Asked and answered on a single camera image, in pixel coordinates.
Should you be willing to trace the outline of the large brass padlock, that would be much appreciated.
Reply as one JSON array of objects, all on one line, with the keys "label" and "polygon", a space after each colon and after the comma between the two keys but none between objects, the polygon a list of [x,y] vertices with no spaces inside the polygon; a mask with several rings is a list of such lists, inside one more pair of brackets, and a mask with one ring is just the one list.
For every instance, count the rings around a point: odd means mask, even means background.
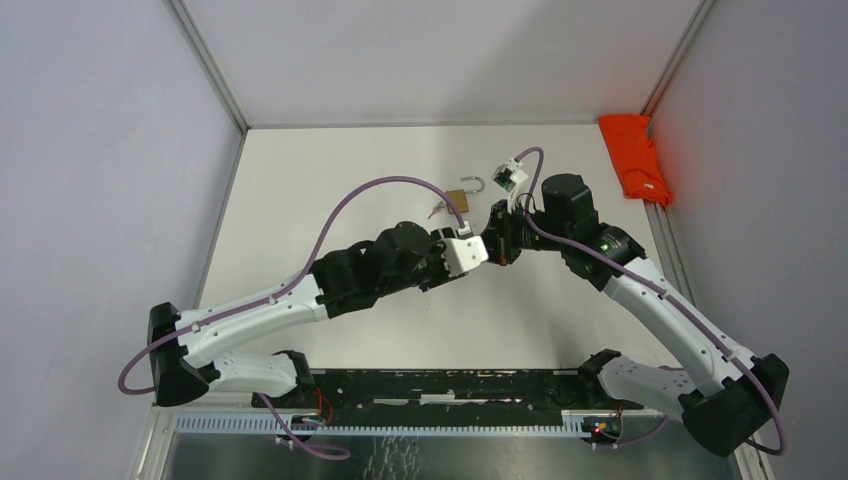
[{"label": "large brass padlock", "polygon": [[486,182],[479,176],[463,176],[460,181],[463,183],[462,188],[448,190],[446,194],[459,212],[465,214],[470,211],[469,197],[481,193],[486,187]]}]

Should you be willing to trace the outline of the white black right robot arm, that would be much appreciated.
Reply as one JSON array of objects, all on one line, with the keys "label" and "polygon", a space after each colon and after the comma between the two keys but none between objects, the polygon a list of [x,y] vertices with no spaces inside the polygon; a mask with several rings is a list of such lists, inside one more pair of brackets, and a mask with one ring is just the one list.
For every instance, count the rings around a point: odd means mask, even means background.
[{"label": "white black right robot arm", "polygon": [[523,172],[497,173],[493,181],[507,197],[491,207],[483,233],[491,262],[510,265],[525,250],[559,253],[573,274],[631,313],[680,365],[665,370],[604,350],[582,366],[589,374],[579,378],[577,392],[585,405],[602,408],[618,399],[656,410],[720,457],[755,447],[754,434],[780,422],[786,363],[775,354],[756,355],[681,297],[631,235],[600,220],[581,176],[545,179],[540,210]]}]

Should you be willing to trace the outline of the silver key bunch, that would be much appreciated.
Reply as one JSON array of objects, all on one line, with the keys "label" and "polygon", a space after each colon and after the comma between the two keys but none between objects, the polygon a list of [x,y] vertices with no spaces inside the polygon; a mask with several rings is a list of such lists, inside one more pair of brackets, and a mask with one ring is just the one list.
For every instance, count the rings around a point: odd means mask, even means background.
[{"label": "silver key bunch", "polygon": [[437,204],[436,204],[436,205],[432,208],[432,210],[431,210],[430,214],[427,216],[427,218],[428,218],[428,219],[431,219],[431,218],[433,218],[434,216],[436,216],[437,214],[439,214],[439,213],[441,213],[441,212],[443,212],[443,211],[445,211],[445,210],[448,210],[448,209],[449,209],[449,205],[448,205],[445,201],[440,201],[439,203],[437,203]]}]

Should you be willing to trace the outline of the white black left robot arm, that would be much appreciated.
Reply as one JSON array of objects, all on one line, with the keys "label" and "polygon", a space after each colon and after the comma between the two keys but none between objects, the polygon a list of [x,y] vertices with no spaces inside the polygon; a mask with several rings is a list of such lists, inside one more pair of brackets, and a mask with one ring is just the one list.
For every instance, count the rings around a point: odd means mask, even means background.
[{"label": "white black left robot arm", "polygon": [[246,354],[238,347],[286,328],[372,308],[382,297],[428,291],[486,262],[482,239],[469,229],[427,232],[402,222],[375,240],[335,250],[272,288],[225,305],[177,310],[154,307],[149,354],[155,402],[173,407],[210,392],[257,393],[290,407],[306,405],[314,381],[304,354]]}]

